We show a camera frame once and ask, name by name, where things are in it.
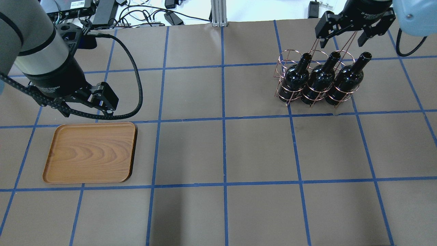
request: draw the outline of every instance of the bottle neck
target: bottle neck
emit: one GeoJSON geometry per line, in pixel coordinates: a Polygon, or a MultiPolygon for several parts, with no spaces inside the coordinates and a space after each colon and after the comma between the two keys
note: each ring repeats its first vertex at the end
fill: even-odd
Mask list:
{"type": "Polygon", "coordinates": [[[372,59],[372,55],[369,52],[364,52],[360,55],[358,60],[352,65],[350,71],[354,74],[361,73],[366,64],[372,59]]]}
{"type": "Polygon", "coordinates": [[[299,63],[296,65],[295,72],[297,74],[303,74],[306,71],[306,69],[308,68],[308,65],[310,64],[311,59],[312,59],[312,57],[310,54],[308,54],[308,53],[303,54],[299,63]]]}
{"type": "Polygon", "coordinates": [[[340,60],[340,57],[341,57],[340,53],[332,52],[328,57],[328,60],[322,66],[322,72],[326,73],[331,71],[334,68],[334,66],[337,64],[338,60],[340,60]]]}

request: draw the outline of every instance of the electrical cable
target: electrical cable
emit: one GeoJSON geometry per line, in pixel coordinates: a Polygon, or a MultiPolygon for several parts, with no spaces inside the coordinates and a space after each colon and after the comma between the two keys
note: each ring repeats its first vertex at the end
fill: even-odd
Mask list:
{"type": "Polygon", "coordinates": [[[152,24],[149,22],[148,18],[146,17],[146,14],[143,11],[141,11],[141,10],[132,10],[132,11],[129,11],[128,13],[123,15],[114,25],[116,26],[116,25],[118,25],[121,22],[124,26],[128,26],[127,20],[125,18],[128,15],[130,15],[131,13],[133,13],[133,12],[141,12],[144,15],[144,20],[139,20],[139,21],[147,21],[147,24],[152,26],[152,24]]]}
{"type": "Polygon", "coordinates": [[[159,9],[159,10],[154,11],[154,12],[152,13],[152,20],[155,19],[155,15],[156,15],[157,13],[159,13],[159,12],[166,12],[166,11],[165,11],[165,10],[162,10],[162,9],[159,9]]]}
{"type": "Polygon", "coordinates": [[[134,110],[132,110],[131,112],[127,113],[127,114],[123,114],[123,115],[117,115],[117,116],[104,116],[104,115],[97,115],[97,114],[90,114],[90,113],[86,113],[86,112],[82,112],[79,110],[75,110],[75,109],[71,109],[70,107],[61,105],[57,102],[54,102],[50,99],[47,99],[45,96],[41,95],[38,92],[32,91],[29,88],[23,86],[22,84],[16,82],[15,80],[13,80],[12,78],[10,78],[9,76],[0,73],[0,80],[3,80],[6,84],[14,87],[15,89],[33,97],[35,100],[42,102],[44,104],[47,104],[48,106],[55,108],[55,109],[59,109],[61,111],[64,111],[66,113],[69,114],[73,114],[73,115],[77,115],[77,116],[81,116],[81,117],[85,117],[85,118],[90,118],[90,119],[100,119],[100,120],[115,120],[115,119],[127,119],[129,117],[134,116],[135,114],[138,113],[138,111],[141,109],[142,106],[142,102],[143,102],[143,92],[142,92],[142,86],[141,86],[141,80],[139,77],[139,73],[138,73],[138,68],[135,64],[135,61],[132,57],[132,54],[129,52],[128,48],[124,45],[124,43],[122,43],[118,38],[116,38],[115,36],[112,36],[110,34],[106,34],[106,33],[90,33],[88,35],[93,35],[96,36],[97,38],[109,38],[109,39],[114,39],[117,43],[120,44],[120,46],[125,50],[126,54],[128,55],[130,61],[132,62],[132,66],[134,68],[134,72],[135,72],[135,77],[136,77],[136,82],[138,84],[138,104],[135,107],[134,110]]]}
{"type": "Polygon", "coordinates": [[[56,2],[56,0],[53,0],[53,2],[55,2],[56,7],[58,8],[58,19],[54,23],[57,25],[57,24],[59,24],[60,19],[61,19],[61,7],[59,7],[59,4],[58,4],[58,2],[56,2]]]}
{"type": "Polygon", "coordinates": [[[118,17],[118,22],[115,23],[115,25],[117,25],[118,23],[120,23],[120,21],[121,21],[121,15],[123,14],[123,12],[124,12],[125,10],[127,10],[127,9],[130,8],[130,7],[149,7],[149,8],[158,9],[158,10],[161,10],[161,11],[164,11],[164,12],[167,12],[167,13],[168,13],[168,12],[173,12],[173,13],[180,14],[180,15],[183,15],[183,16],[185,16],[185,17],[191,18],[191,19],[196,19],[196,20],[201,20],[201,21],[211,22],[210,20],[207,20],[207,19],[202,19],[202,18],[198,18],[198,17],[189,16],[189,15],[186,15],[186,14],[183,14],[183,13],[180,13],[180,12],[177,12],[177,11],[173,11],[173,10],[168,10],[168,9],[164,9],[164,8],[160,8],[160,7],[154,7],[154,6],[144,6],[143,4],[138,4],[138,5],[128,5],[127,8],[124,8],[123,10],[121,10],[121,12],[120,12],[120,14],[119,14],[119,17],[118,17]]]}
{"type": "Polygon", "coordinates": [[[402,36],[402,30],[399,28],[398,37],[396,39],[396,53],[398,54],[398,56],[401,56],[401,57],[406,57],[406,56],[409,56],[409,55],[413,54],[414,52],[416,52],[422,46],[422,44],[425,42],[425,40],[428,37],[428,36],[423,37],[423,39],[420,41],[420,43],[412,51],[404,54],[404,53],[401,53],[401,50],[399,47],[400,42],[401,42],[401,36],[402,36]]]}
{"type": "Polygon", "coordinates": [[[109,24],[109,22],[110,22],[111,20],[113,20],[113,21],[112,21],[112,24],[114,23],[114,21],[117,22],[117,20],[116,20],[115,18],[111,18],[111,19],[108,20],[108,26],[112,25],[112,24],[109,24]]]}
{"type": "Polygon", "coordinates": [[[131,25],[131,26],[122,26],[122,25],[120,25],[120,26],[103,26],[103,27],[95,28],[94,30],[104,30],[104,29],[108,29],[108,28],[112,28],[112,29],[114,29],[114,28],[135,28],[135,27],[138,27],[138,26],[144,26],[144,25],[158,25],[158,26],[165,26],[164,23],[160,23],[160,22],[150,22],[150,23],[141,23],[141,24],[138,24],[138,25],[131,25]]]}

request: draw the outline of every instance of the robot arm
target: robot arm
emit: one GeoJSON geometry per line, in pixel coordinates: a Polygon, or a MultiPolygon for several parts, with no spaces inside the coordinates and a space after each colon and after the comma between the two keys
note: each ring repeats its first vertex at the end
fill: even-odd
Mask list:
{"type": "Polygon", "coordinates": [[[361,47],[369,38],[384,35],[396,19],[395,13],[404,32],[427,36],[437,32],[436,11],[435,0],[348,0],[339,14],[323,14],[315,28],[316,37],[323,39],[320,46],[324,48],[336,35],[363,30],[358,39],[361,47]]]}
{"type": "Polygon", "coordinates": [[[7,75],[15,64],[30,80],[26,90],[39,105],[49,100],[65,117],[68,102],[113,115],[118,97],[106,82],[90,85],[74,59],[79,41],[95,44],[95,36],[83,36],[70,23],[54,26],[36,0],[0,1],[0,31],[0,73],[7,75]]]}

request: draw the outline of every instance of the electronic device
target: electronic device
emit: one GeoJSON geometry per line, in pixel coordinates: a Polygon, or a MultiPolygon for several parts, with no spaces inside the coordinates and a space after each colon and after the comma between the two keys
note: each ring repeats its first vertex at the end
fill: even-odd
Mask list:
{"type": "Polygon", "coordinates": [[[319,2],[310,1],[308,5],[308,19],[319,18],[319,2]]]}
{"type": "Polygon", "coordinates": [[[175,13],[169,12],[164,14],[164,18],[166,21],[168,21],[171,25],[183,25],[184,22],[181,18],[179,18],[175,13]]]}
{"type": "Polygon", "coordinates": [[[93,28],[109,26],[109,20],[115,19],[118,2],[115,0],[100,0],[93,19],[93,28]]]}
{"type": "Polygon", "coordinates": [[[179,0],[165,0],[164,5],[166,9],[174,9],[177,4],[179,4],[179,0]]]}
{"type": "Polygon", "coordinates": [[[91,16],[96,13],[96,4],[93,0],[41,0],[41,7],[52,21],[59,12],[65,19],[91,16]]]}

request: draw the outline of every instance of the black wine bottle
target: black wine bottle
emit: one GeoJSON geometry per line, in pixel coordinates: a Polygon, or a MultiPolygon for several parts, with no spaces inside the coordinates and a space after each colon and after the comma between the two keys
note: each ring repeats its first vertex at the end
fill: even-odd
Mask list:
{"type": "Polygon", "coordinates": [[[280,100],[288,102],[300,96],[300,90],[303,88],[309,77],[307,68],[311,59],[312,56],[310,54],[304,53],[298,64],[291,65],[287,69],[278,92],[280,100]]]}
{"type": "Polygon", "coordinates": [[[320,64],[312,70],[308,82],[302,90],[302,102],[312,105],[316,100],[320,100],[325,96],[324,91],[334,81],[334,66],[340,60],[340,57],[340,53],[334,51],[329,55],[325,64],[320,64]]]}
{"type": "Polygon", "coordinates": [[[363,81],[363,68],[371,59],[372,54],[364,52],[354,64],[342,68],[334,80],[334,86],[326,93],[325,100],[337,106],[347,99],[348,92],[353,92],[363,81]]]}

